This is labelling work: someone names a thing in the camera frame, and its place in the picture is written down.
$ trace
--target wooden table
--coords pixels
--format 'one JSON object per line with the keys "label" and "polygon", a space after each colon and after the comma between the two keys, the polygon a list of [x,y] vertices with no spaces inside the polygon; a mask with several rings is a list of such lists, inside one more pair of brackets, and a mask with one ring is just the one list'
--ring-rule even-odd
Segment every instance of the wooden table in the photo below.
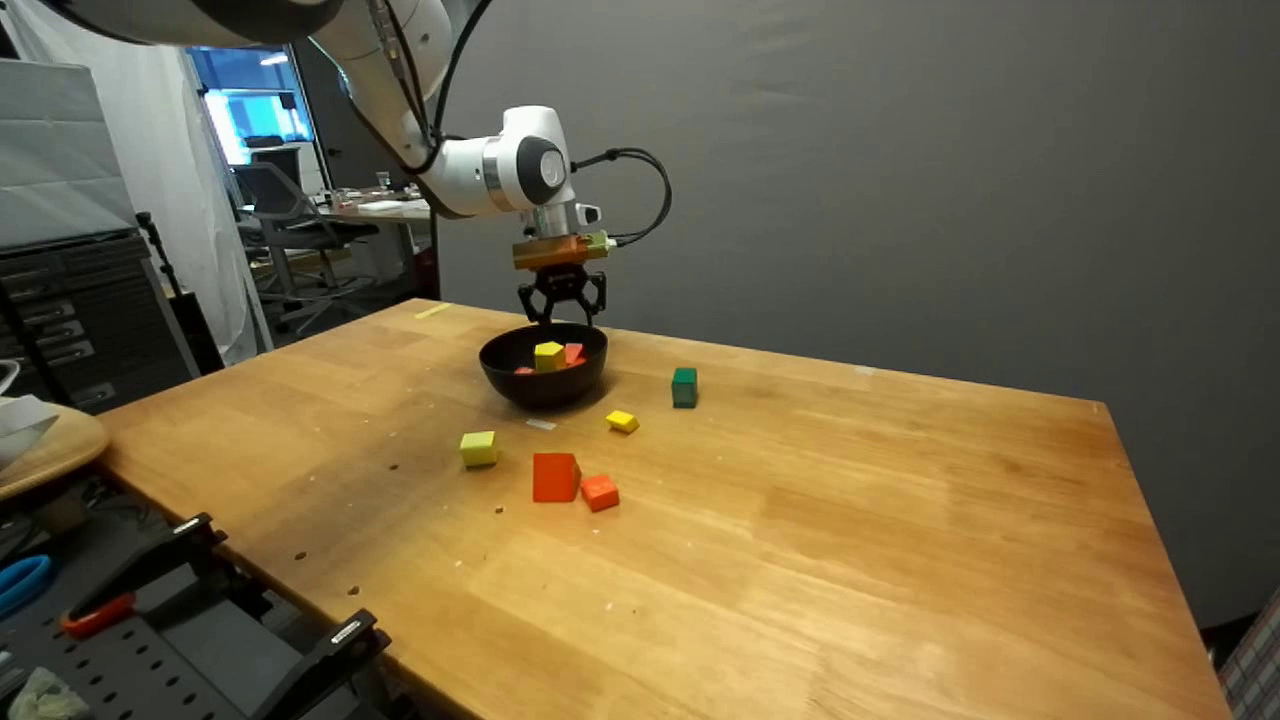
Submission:
{"label": "wooden table", "polygon": [[0,499],[33,491],[94,464],[108,446],[108,429],[96,415],[56,405],[56,425],[19,461],[0,467]]}
{"label": "wooden table", "polygon": [[[481,717],[1229,717],[1105,405],[613,331],[549,425],[476,366],[511,325],[387,306],[108,411],[105,464]],[[626,502],[532,502],[558,446]]]}

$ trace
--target blue object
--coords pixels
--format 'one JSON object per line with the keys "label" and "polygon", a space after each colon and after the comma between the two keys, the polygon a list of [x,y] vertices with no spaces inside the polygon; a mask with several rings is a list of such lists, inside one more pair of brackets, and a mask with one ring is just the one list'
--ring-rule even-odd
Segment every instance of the blue object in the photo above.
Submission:
{"label": "blue object", "polygon": [[0,620],[30,606],[54,579],[47,556],[23,556],[0,567]]}

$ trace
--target small cube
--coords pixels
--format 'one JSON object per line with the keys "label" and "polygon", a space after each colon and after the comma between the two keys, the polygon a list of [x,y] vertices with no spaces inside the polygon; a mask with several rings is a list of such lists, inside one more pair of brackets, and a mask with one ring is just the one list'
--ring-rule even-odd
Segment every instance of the small cube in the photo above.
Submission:
{"label": "small cube", "polygon": [[563,365],[568,365],[568,366],[589,365],[589,346],[586,346],[586,342],[563,342]]}
{"label": "small cube", "polygon": [[532,366],[538,366],[538,373],[558,373],[558,366],[563,366],[563,342],[558,342],[558,339],[532,342]]}
{"label": "small cube", "polygon": [[489,467],[495,464],[495,433],[464,433],[457,444],[469,467]]}
{"label": "small cube", "polygon": [[697,366],[671,373],[671,409],[697,409]]}
{"label": "small cube", "polygon": [[634,411],[607,411],[607,429],[622,436],[634,436],[639,429],[639,420]]}
{"label": "small cube", "polygon": [[581,467],[574,450],[538,450],[532,455],[532,499],[538,502],[574,502]]}
{"label": "small cube", "polygon": [[618,506],[622,502],[622,491],[607,477],[589,477],[586,479],[586,499],[591,510],[604,510],[604,506]]}

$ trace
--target black bowl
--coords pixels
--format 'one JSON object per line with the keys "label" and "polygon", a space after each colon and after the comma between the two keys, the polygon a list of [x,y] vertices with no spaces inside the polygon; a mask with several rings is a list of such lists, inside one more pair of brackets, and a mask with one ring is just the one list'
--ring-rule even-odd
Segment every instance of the black bowl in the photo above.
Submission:
{"label": "black bowl", "polygon": [[[532,366],[532,346],[546,339],[586,342],[589,361],[581,366],[516,376],[516,366]],[[591,387],[601,387],[601,376],[604,376],[604,355],[607,355],[607,334],[589,325],[538,325],[538,328],[516,328],[489,339],[481,346],[481,366],[503,399],[549,411],[549,409],[568,409],[591,394]]]}

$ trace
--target yellow block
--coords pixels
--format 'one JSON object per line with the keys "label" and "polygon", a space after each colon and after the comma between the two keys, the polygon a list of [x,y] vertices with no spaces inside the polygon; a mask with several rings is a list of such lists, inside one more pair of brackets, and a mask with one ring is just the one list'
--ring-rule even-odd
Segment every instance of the yellow block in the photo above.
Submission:
{"label": "yellow block", "polygon": [[457,444],[469,467],[489,467],[495,464],[495,433],[464,433]]}
{"label": "yellow block", "polygon": [[639,420],[634,411],[607,411],[607,429],[622,436],[634,436],[639,429]]}
{"label": "yellow block", "polygon": [[558,366],[563,366],[563,342],[558,342],[558,339],[532,342],[532,366],[538,366],[538,373],[558,373]]}

